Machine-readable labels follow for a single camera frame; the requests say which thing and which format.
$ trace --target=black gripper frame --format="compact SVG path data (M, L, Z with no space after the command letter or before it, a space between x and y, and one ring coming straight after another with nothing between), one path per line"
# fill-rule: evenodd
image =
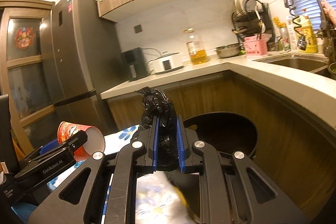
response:
M297 206L242 152L218 152L177 119L180 168L199 173L203 224L304 224ZM32 213L28 224L135 224L137 177L157 162L158 119L118 153L95 153Z
M41 186L63 173L76 163L74 151L87 141L85 131L79 131L58 147L40 155L41 147L31 152L20 161L22 170L17 173L4 174L0 185L0 206L11 211L11 206L31 194ZM6 215L13 219L13 223L19 223L15 214L9 212Z

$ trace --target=pink cloth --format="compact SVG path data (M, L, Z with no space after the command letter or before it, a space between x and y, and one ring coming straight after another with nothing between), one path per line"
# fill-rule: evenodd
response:
M330 18L334 26L336 26L336 11L334 8L326 1L321 0L324 13Z

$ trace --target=door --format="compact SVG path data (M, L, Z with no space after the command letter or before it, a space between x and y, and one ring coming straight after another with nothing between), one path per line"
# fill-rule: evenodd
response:
M24 153L56 138L58 116L51 104L40 49L42 19L49 10L5 8L0 28L1 93L9 94L14 138Z

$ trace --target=dish soap bottle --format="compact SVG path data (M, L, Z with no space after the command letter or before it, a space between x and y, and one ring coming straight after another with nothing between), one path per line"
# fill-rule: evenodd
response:
M300 49L297 47L297 42L298 42L297 35L296 35L297 33L294 30L294 27L296 25L293 23L293 18L294 18L293 16L286 17L287 29L288 29L288 34L289 34L289 42L291 44L291 51L299 52Z
M306 50L300 50L301 52L309 52L309 53L316 53L318 52L318 47L317 47L317 40L316 36L313 32L313 27L310 22L310 19L307 14L304 16L300 16L299 18L294 20L295 22L301 24L301 28L297 28L296 30L303 34L305 36L306 42L307 42L307 48Z
M197 65L207 62L208 57L200 36L195 33L195 30L193 28L189 28L183 33L186 34L186 43L191 63L193 65Z

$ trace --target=rice cooker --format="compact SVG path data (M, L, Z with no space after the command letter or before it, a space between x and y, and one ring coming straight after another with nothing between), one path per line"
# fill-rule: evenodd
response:
M183 68L182 55L179 52L165 54L152 62L156 75Z

